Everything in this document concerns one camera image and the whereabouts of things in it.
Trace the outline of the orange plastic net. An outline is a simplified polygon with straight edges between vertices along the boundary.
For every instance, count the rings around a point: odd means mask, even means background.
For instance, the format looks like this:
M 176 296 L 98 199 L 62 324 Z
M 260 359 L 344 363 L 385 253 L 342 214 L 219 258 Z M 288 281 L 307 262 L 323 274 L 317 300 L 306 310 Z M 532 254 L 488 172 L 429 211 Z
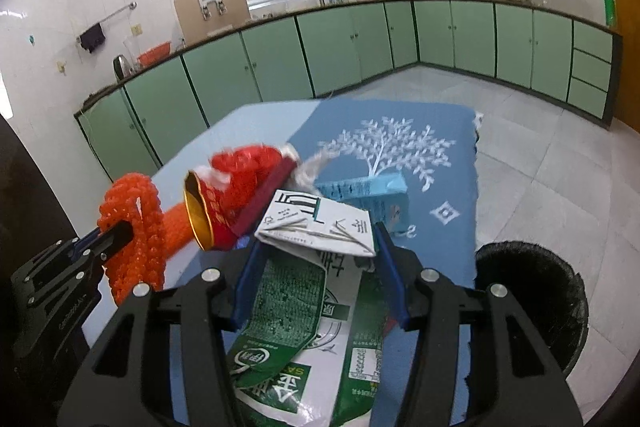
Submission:
M 132 239 L 105 262 L 105 274 L 116 305 L 121 305 L 139 283 L 160 291 L 167 261 L 193 239 L 186 206 L 182 202 L 164 211 L 149 176 L 127 173 L 105 193 L 98 227 L 106 232 L 125 221 Z

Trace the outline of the red paper cup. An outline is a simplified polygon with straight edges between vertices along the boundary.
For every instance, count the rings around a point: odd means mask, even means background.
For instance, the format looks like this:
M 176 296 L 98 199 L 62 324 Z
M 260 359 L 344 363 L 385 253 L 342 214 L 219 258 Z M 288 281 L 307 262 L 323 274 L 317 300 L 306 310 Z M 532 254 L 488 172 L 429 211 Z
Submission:
M 250 144 L 226 148 L 183 184 L 194 239 L 203 251 L 230 251 L 250 233 L 275 191 L 284 187 L 299 155 L 292 145 Z

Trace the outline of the cardboard box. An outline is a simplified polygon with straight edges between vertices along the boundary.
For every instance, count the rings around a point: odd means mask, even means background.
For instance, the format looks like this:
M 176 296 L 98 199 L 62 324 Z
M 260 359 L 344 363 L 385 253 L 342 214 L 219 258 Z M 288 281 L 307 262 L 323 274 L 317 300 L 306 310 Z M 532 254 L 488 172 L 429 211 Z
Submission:
M 187 46 L 250 21 L 247 0 L 174 0 L 174 8 Z

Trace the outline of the red basin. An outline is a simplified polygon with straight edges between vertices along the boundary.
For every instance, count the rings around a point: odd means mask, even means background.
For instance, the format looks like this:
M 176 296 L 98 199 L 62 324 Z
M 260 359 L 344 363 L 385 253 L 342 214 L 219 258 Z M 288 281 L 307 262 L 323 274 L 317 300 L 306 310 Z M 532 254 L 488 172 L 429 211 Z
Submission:
M 165 41 L 158 46 L 154 46 L 138 56 L 138 63 L 143 67 L 151 67 L 152 65 L 165 60 L 171 54 L 171 42 Z

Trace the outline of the black trash bin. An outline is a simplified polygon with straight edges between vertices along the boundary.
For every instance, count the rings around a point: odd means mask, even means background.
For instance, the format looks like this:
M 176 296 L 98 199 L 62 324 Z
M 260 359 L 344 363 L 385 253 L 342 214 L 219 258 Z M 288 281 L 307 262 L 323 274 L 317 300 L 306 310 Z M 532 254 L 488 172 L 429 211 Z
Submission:
M 475 265 L 475 287 L 506 286 L 563 374 L 570 375 L 588 337 L 589 308 L 582 276 L 553 251 L 521 241 L 480 247 Z

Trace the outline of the wooden door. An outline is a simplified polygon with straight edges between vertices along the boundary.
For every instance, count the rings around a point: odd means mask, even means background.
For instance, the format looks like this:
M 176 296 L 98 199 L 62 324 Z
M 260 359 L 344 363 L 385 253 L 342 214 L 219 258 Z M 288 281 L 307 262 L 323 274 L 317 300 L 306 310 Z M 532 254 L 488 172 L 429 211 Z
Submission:
M 614 116 L 636 131 L 640 122 L 639 1 L 615 0 L 615 29 L 623 37 L 623 51 Z

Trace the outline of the white crumpled tissue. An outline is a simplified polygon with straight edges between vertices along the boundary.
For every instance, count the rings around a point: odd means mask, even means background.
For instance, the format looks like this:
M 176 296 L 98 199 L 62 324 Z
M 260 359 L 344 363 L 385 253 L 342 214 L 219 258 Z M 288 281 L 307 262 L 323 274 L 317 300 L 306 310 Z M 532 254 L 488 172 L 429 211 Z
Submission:
M 294 168 L 284 184 L 285 190 L 320 196 L 321 193 L 314 184 L 322 170 L 337 156 L 338 153 L 335 150 L 327 150 L 326 148 L 318 150 L 317 153 L 300 162 Z

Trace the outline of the green bottle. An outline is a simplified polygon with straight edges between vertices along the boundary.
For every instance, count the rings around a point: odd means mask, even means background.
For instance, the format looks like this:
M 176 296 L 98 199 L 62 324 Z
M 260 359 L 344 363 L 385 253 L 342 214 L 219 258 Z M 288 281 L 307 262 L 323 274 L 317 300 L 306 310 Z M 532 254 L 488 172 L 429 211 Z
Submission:
M 605 25 L 609 28 L 613 28 L 616 24 L 616 5 L 615 0 L 603 0 L 604 2 L 604 14 Z

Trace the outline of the metal kettle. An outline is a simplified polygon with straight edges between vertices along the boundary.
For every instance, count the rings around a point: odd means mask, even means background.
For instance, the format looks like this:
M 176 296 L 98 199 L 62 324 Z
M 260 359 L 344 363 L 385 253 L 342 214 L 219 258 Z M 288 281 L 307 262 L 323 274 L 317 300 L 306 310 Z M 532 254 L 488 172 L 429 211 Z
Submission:
M 134 68 L 124 54 L 118 54 L 114 57 L 113 70 L 118 81 L 124 81 L 134 75 Z

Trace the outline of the dark blue tree mat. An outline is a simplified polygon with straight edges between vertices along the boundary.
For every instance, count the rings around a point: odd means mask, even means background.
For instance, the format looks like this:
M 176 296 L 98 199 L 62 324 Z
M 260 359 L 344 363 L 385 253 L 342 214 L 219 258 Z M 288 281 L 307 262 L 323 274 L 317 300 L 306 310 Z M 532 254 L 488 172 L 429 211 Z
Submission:
M 156 181 L 165 206 L 186 174 L 216 153 L 288 144 L 331 160 L 310 181 L 329 198 L 370 212 L 422 265 L 469 286 L 475 277 L 476 115 L 461 105 L 294 101 L 235 109 L 183 147 Z M 391 426 L 418 337 L 380 320 L 383 300 L 351 257 L 323 256 L 326 307 L 314 343 L 273 381 L 242 391 L 251 426 Z

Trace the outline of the wall towel rail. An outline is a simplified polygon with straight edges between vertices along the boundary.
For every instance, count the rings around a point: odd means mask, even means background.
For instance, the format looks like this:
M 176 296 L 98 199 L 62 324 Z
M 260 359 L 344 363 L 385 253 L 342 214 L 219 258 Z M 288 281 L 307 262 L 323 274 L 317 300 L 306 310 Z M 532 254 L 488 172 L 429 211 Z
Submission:
M 133 11 L 133 10 L 137 9 L 137 6 L 138 6 L 138 2 L 137 1 L 131 1 L 131 2 L 127 3 L 126 5 L 122 6 L 121 8 L 111 12 L 107 16 L 102 17 L 100 20 L 97 20 L 96 23 L 97 24 L 103 24 L 103 23 L 107 22 L 108 20 L 110 20 L 111 18 L 119 15 L 120 13 L 127 12 L 127 11 Z M 91 28 L 91 26 L 88 26 L 81 34 L 79 34 L 76 37 L 76 42 L 77 43 L 80 43 L 81 36 L 90 28 Z

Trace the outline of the green white milk bag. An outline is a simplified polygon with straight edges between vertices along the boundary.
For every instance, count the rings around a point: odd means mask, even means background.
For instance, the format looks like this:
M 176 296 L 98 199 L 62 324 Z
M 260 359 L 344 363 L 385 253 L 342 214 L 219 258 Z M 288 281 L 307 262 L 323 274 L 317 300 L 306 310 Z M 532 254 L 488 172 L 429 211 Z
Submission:
M 245 424 L 369 425 L 387 319 L 369 213 L 279 190 L 255 236 L 265 270 L 228 353 Z

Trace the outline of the light blue mat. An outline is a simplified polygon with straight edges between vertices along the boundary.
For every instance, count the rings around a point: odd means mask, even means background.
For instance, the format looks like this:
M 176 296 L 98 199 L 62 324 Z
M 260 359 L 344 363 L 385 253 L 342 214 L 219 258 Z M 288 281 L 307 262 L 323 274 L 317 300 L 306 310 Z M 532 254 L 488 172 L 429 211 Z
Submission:
M 208 165 L 209 158 L 225 148 L 256 143 L 283 145 L 303 126 L 319 103 L 319 101 L 258 103 L 235 109 L 186 144 L 153 176 L 152 181 L 160 195 L 162 209 L 167 210 L 182 201 L 183 179 L 190 169 Z M 179 286 L 192 279 L 199 257 L 201 257 L 201 249 L 194 241 L 173 255 L 166 265 L 165 287 Z M 103 277 L 100 282 L 99 291 L 102 299 L 82 325 L 82 332 L 89 347 L 93 346 L 116 311 L 106 277 Z

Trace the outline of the green lower kitchen cabinets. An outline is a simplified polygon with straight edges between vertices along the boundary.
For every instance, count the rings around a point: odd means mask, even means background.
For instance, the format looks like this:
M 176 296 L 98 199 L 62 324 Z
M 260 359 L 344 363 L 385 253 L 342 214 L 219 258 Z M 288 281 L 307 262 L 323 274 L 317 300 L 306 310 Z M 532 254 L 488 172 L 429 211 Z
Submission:
M 246 104 L 322 98 L 414 65 L 510 84 L 611 124 L 623 39 L 589 20 L 487 0 L 368 1 L 281 15 L 171 53 L 75 115 L 110 179 L 156 173 Z

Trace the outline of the blue milk carton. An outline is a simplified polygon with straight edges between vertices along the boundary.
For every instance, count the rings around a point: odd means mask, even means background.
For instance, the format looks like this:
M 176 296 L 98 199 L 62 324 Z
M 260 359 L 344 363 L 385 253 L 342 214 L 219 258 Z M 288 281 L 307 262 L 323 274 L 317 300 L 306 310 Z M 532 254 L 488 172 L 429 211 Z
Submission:
M 401 173 L 314 184 L 321 195 L 370 213 L 371 221 L 383 222 L 390 233 L 409 230 L 408 186 Z

